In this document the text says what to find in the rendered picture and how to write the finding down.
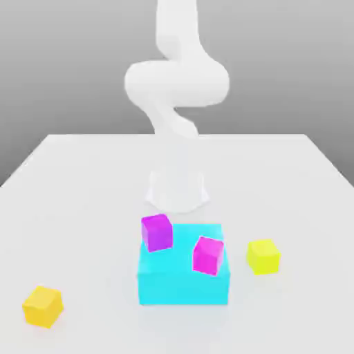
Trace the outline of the small purple cube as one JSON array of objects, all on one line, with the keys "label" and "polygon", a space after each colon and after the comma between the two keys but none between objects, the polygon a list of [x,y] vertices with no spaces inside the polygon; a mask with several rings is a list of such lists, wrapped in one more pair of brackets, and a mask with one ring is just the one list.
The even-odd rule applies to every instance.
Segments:
[{"label": "small purple cube", "polygon": [[173,247],[173,227],[165,214],[145,216],[141,219],[142,240],[148,252]]}]

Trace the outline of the small magenta cube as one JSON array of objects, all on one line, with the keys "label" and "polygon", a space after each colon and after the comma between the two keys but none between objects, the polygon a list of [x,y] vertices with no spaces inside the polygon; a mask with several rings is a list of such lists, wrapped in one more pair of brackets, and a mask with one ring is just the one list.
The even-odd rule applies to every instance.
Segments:
[{"label": "small magenta cube", "polygon": [[224,242],[200,236],[192,255],[192,270],[216,276],[223,262]]}]

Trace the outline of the small lemon yellow cube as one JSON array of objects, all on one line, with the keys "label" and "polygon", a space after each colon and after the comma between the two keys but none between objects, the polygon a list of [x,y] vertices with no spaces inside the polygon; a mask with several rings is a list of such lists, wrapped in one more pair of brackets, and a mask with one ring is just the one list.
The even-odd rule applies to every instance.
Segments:
[{"label": "small lemon yellow cube", "polygon": [[246,258],[255,275],[274,274],[279,271],[281,253],[272,239],[250,241]]}]

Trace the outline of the small golden yellow cube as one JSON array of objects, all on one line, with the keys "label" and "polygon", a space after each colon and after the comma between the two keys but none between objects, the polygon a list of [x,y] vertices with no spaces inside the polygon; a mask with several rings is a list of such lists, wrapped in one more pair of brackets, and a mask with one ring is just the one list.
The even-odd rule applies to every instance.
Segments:
[{"label": "small golden yellow cube", "polygon": [[37,286],[23,302],[22,309],[28,324],[50,328],[64,309],[59,290]]}]

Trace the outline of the large cyan box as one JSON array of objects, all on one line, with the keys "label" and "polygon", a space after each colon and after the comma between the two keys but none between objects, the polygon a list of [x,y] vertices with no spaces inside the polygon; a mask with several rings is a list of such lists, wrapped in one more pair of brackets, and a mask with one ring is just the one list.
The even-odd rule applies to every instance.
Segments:
[{"label": "large cyan box", "polygon": [[138,299],[141,305],[225,305],[230,289],[227,254],[216,276],[192,269],[200,236],[224,240],[220,223],[175,223],[174,245],[149,252],[142,244],[138,261]]}]

